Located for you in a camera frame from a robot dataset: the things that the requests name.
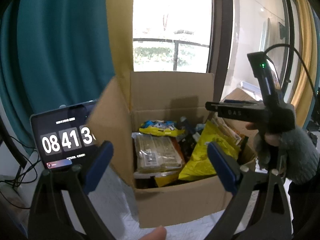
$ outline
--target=black cable wire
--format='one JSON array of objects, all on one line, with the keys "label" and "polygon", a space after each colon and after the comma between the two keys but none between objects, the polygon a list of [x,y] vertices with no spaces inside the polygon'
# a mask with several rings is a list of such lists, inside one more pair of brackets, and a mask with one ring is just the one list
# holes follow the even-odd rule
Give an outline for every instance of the black cable wire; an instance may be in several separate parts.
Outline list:
[{"label": "black cable wire", "polygon": [[[288,47],[289,49],[293,49],[294,52],[297,54],[302,66],[303,66],[303,68],[304,68],[304,70],[306,72],[306,75],[308,77],[308,80],[309,80],[309,83],[310,83],[310,86],[311,86],[311,89],[312,89],[313,97],[315,99],[315,106],[318,107],[318,109],[320,109],[319,102],[317,100],[317,94],[316,94],[317,91],[315,91],[315,87],[314,87],[314,85],[312,83],[309,71],[308,71],[308,69],[306,67],[306,64],[304,63],[300,53],[298,52],[298,50],[294,46],[291,46],[289,44],[284,44],[284,43],[272,45],[272,46],[270,46],[269,48],[267,48],[264,51],[264,57],[267,55],[267,53],[269,51],[271,51],[272,49],[275,49],[275,48],[279,48],[279,47]],[[319,162],[318,162],[318,167],[317,167],[317,171],[316,171],[316,175],[315,176],[317,176],[319,174],[319,171],[320,171],[320,159],[319,159]],[[310,194],[311,188],[314,186],[315,182],[316,182],[316,179],[315,179],[315,177],[313,177],[313,179],[311,179],[311,183],[310,183],[309,189],[307,191],[308,194],[307,194],[307,197],[306,197],[306,202],[305,202],[305,204],[303,206],[303,212],[302,212],[302,215],[300,216],[300,220],[304,217],[304,214],[305,214],[305,211],[306,211],[306,204],[307,204],[307,201],[308,201],[308,198],[309,198],[309,194]]]},{"label": "black cable wire", "polygon": [[293,51],[297,54],[305,72],[306,72],[306,75],[308,77],[308,80],[309,80],[309,83],[310,83],[310,86],[312,88],[312,93],[313,93],[313,97],[315,98],[315,105],[317,105],[317,107],[319,107],[319,102],[317,100],[317,94],[316,94],[316,91],[315,91],[315,87],[312,83],[312,80],[311,80],[311,77],[310,77],[310,74],[309,74],[309,71],[306,67],[306,64],[304,63],[300,53],[298,52],[298,50],[294,47],[294,46],[291,46],[290,44],[284,44],[284,43],[280,43],[280,44],[275,44],[275,45],[272,45],[270,46],[269,48],[267,48],[264,52],[264,55],[266,56],[268,52],[270,52],[271,50],[275,49],[275,48],[279,48],[279,47],[287,47],[289,49],[293,49]]},{"label": "black cable wire", "polygon": [[[12,136],[10,136],[10,137],[13,138],[14,140],[16,140],[18,143],[20,143],[23,147],[26,147],[26,148],[35,150],[34,147],[26,146],[25,144],[23,144],[22,142],[20,142],[20,141],[17,140],[16,138],[14,138],[14,137],[12,137]],[[38,173],[37,173],[37,170],[36,170],[36,165],[40,162],[40,160],[39,160],[39,154],[38,154],[37,161],[36,161],[35,163],[32,163],[32,162],[31,162],[27,157],[25,157],[24,155],[22,155],[22,156],[27,160],[27,162],[30,163],[30,167],[29,167],[25,172],[23,172],[22,174],[18,175],[18,173],[20,172],[20,168],[21,168],[21,167],[20,167],[19,170],[18,170],[18,173],[17,173],[17,175],[16,175],[16,177],[15,177],[15,179],[11,179],[11,180],[10,180],[10,179],[8,179],[8,180],[6,180],[6,179],[5,179],[5,180],[0,180],[0,183],[3,182],[3,183],[5,183],[5,184],[8,184],[8,185],[12,186],[13,190],[14,190],[16,193],[18,193],[18,192],[14,189],[14,187],[19,187],[21,184],[32,183],[32,182],[36,181],[37,178],[38,178]],[[31,181],[23,182],[23,179],[24,179],[25,175],[26,175],[29,171],[31,171],[32,169],[35,170],[36,177],[35,177],[33,180],[31,180]],[[12,206],[14,206],[14,207],[16,207],[16,208],[19,208],[19,209],[30,209],[30,208],[31,208],[31,207],[28,207],[28,208],[26,208],[26,207],[19,207],[19,206],[15,205],[15,204],[11,203],[10,200],[8,200],[1,191],[0,191],[0,194],[3,196],[3,198],[4,198],[9,204],[11,204]]]},{"label": "black cable wire", "polygon": [[24,143],[22,143],[21,141],[19,141],[18,139],[16,139],[15,137],[9,135],[10,138],[14,139],[15,141],[17,141],[18,143],[20,143],[23,147],[28,148],[28,149],[35,149],[35,147],[30,147],[30,146],[26,146]]},{"label": "black cable wire", "polygon": [[25,208],[25,207],[16,206],[15,204],[11,203],[10,200],[7,199],[7,198],[3,195],[3,193],[2,193],[1,191],[0,191],[0,194],[3,196],[3,198],[4,198],[6,201],[8,201],[8,202],[10,203],[10,205],[12,205],[12,206],[14,206],[14,207],[16,207],[16,208],[20,208],[20,209],[30,209],[30,208],[31,208],[31,207]]}]

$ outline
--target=tablet screen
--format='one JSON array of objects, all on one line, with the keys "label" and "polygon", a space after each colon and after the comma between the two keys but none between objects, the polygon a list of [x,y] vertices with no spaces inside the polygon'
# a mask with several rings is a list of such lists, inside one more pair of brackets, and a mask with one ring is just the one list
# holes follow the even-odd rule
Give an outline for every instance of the tablet screen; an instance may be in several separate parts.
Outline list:
[{"label": "tablet screen", "polygon": [[86,126],[96,101],[31,116],[31,127],[40,158],[47,169],[84,164],[97,150]]}]

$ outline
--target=gloved hand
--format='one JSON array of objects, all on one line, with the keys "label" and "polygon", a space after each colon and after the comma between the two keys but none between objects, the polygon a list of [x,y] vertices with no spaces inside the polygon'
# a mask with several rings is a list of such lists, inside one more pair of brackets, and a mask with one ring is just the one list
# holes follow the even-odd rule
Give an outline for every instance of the gloved hand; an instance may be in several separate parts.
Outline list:
[{"label": "gloved hand", "polygon": [[164,227],[160,226],[153,230],[151,233],[140,238],[139,240],[165,240],[166,236],[167,230]]},{"label": "gloved hand", "polygon": [[[250,123],[246,128],[255,130],[257,126]],[[294,130],[281,134],[266,133],[264,140],[261,139],[258,133],[253,142],[261,168],[267,168],[270,160],[268,147],[266,147],[266,143],[268,143],[278,147],[279,152],[287,152],[286,176],[295,184],[304,184],[315,176],[319,163],[319,153],[302,128],[296,126]]]}]

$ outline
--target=cardboard box in background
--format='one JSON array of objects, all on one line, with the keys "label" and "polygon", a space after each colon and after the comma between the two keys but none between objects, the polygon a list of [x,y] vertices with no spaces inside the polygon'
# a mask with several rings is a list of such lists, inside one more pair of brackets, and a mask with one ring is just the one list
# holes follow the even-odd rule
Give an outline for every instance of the cardboard box in background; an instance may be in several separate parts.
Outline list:
[{"label": "cardboard box in background", "polygon": [[[141,228],[169,226],[189,222],[223,210],[231,194],[217,176],[177,186],[136,189],[133,178],[131,133],[146,120],[178,121],[186,116],[192,125],[202,123],[209,112],[205,103],[213,99],[213,75],[210,73],[133,72],[131,75],[131,111],[125,103],[116,78],[113,78],[93,110],[88,126],[97,142],[111,141],[113,170],[134,190]],[[252,100],[242,90],[232,92],[229,99]],[[228,121],[229,125],[251,137],[244,122]],[[246,147],[242,163],[255,154]]]}]

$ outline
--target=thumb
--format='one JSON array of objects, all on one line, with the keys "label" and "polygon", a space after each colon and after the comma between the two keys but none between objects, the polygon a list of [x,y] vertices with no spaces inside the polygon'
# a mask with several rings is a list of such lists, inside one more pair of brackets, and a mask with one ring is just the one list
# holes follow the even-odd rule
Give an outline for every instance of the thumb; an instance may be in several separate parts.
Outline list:
[{"label": "thumb", "polygon": [[140,240],[165,240],[166,236],[167,230],[163,226],[159,226],[151,233],[140,238]]}]

